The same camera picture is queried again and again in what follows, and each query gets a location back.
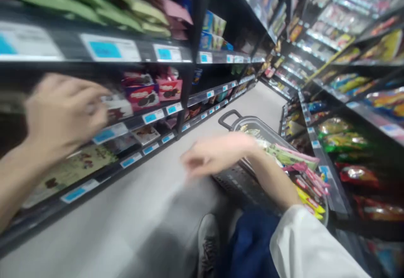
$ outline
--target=gray floor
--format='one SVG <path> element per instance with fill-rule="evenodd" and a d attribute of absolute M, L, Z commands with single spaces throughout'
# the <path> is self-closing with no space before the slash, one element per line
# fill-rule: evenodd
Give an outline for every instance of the gray floor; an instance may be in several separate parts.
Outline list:
<path fill-rule="evenodd" d="M 276 132 L 286 101 L 258 82 L 226 109 L 0 261 L 2 278 L 189 277 L 204 214 L 228 222 L 229 201 L 210 179 L 186 184 L 179 156 L 201 136 L 225 134 L 228 110 Z"/>

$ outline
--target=basket handle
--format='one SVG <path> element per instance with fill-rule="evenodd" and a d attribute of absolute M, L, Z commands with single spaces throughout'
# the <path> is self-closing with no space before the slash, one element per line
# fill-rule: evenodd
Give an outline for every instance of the basket handle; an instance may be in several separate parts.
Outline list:
<path fill-rule="evenodd" d="M 231 116 L 232 114 L 235 114 L 238 118 L 241 118 L 242 116 L 240 115 L 240 113 L 236 110 L 230 110 L 228 111 L 226 114 L 224 114 L 223 116 L 221 116 L 219 118 L 219 124 L 223 127 L 225 127 L 226 129 L 228 129 L 229 131 L 231 131 L 231 126 L 227 123 L 224 122 L 225 119 L 227 119 L 229 116 Z"/>

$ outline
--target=green snack bag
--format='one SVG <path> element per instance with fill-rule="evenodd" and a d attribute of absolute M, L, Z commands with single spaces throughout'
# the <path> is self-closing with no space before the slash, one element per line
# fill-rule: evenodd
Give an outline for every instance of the green snack bag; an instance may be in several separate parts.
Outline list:
<path fill-rule="evenodd" d="M 338 134 L 352 129 L 352 126 L 339 117 L 325 120 L 319 125 L 319 139 L 331 134 Z"/>
<path fill-rule="evenodd" d="M 350 152 L 362 150 L 368 142 L 358 133 L 339 133 L 329 135 L 323 139 L 326 152 Z"/>

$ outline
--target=product packaging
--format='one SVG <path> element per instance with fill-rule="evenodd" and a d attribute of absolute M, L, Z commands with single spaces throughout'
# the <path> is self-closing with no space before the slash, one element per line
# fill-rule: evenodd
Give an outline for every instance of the product packaging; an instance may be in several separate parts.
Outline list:
<path fill-rule="evenodd" d="M 160 137 L 159 132 L 151 125 L 142 126 L 132 131 L 132 133 L 142 146 Z"/>

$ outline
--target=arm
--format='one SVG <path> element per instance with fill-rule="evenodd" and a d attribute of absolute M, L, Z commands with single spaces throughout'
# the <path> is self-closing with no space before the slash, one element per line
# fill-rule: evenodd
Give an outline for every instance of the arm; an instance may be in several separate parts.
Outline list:
<path fill-rule="evenodd" d="M 96 83 L 58 74 L 37 86 L 26 103 L 28 136 L 0 160 L 0 232 L 42 176 L 106 125 L 100 97 L 109 94 Z"/>

